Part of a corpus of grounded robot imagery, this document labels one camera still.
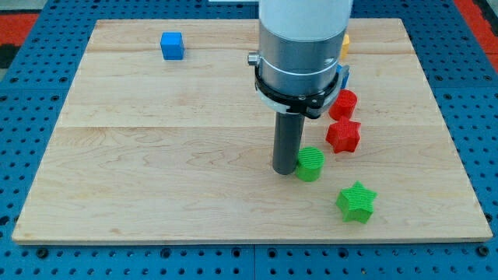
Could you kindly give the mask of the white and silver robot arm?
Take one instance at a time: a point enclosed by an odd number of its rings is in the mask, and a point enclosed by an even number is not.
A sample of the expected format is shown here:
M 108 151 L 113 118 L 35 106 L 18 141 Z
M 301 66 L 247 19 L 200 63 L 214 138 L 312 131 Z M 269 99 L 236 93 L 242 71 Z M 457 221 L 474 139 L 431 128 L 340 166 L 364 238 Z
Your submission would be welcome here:
M 353 0 L 260 0 L 259 47 L 248 64 L 288 96 L 325 89 L 336 71 Z

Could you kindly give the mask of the blue block behind arm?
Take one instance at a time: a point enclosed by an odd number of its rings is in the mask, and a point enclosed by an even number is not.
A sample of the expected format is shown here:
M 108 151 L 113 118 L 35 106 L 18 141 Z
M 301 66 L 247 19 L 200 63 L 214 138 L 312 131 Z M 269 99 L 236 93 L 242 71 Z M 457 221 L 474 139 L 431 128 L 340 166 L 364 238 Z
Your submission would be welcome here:
M 338 78 L 340 80 L 341 89 L 345 89 L 349 81 L 349 66 L 338 65 L 337 70 Z

